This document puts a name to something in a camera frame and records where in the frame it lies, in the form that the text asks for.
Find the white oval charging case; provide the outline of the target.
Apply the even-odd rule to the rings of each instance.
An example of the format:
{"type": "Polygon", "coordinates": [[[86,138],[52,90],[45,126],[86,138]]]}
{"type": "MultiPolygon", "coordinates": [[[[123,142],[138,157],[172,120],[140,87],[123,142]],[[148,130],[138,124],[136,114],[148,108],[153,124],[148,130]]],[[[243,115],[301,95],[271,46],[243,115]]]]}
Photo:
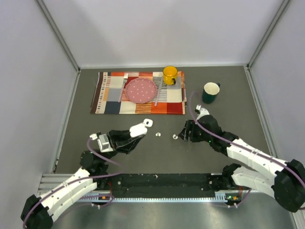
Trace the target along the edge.
{"type": "Polygon", "coordinates": [[[148,131],[147,127],[144,123],[134,125],[129,129],[130,137],[132,137],[132,138],[138,137],[141,135],[146,135],[147,131],[148,131]]]}

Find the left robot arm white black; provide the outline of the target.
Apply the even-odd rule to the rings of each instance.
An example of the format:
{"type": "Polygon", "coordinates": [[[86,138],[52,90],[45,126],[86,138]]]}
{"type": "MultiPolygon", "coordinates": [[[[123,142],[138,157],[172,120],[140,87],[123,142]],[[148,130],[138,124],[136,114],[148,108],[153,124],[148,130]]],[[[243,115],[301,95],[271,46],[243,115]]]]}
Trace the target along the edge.
{"type": "Polygon", "coordinates": [[[119,175],[107,173],[107,163],[118,165],[111,158],[132,152],[147,132],[146,127],[135,125],[128,130],[91,134],[88,150],[81,156],[81,167],[57,187],[26,200],[20,217],[23,228],[50,229],[63,212],[87,193],[105,188],[108,178],[119,175]]]}

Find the dark green white mug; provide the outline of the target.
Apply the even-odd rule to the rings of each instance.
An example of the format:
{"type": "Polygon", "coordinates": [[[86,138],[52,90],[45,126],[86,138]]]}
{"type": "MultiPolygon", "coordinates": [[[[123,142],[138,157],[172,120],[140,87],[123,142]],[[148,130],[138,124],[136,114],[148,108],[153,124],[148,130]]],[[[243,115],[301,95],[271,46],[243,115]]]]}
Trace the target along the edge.
{"type": "Polygon", "coordinates": [[[202,101],[205,104],[211,104],[220,92],[219,83],[206,83],[203,88],[202,101]]]}

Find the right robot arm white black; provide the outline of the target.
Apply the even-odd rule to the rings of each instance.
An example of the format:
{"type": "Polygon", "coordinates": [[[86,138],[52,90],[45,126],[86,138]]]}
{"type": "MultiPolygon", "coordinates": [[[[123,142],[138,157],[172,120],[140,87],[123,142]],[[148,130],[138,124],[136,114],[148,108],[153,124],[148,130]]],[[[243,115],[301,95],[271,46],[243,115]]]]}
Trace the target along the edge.
{"type": "Polygon", "coordinates": [[[287,162],[251,147],[237,135],[223,131],[209,114],[187,120],[178,137],[193,143],[207,142],[214,151],[244,164],[224,168],[222,182],[226,188],[255,189],[290,212],[305,208],[305,167],[301,162],[287,162]]]}

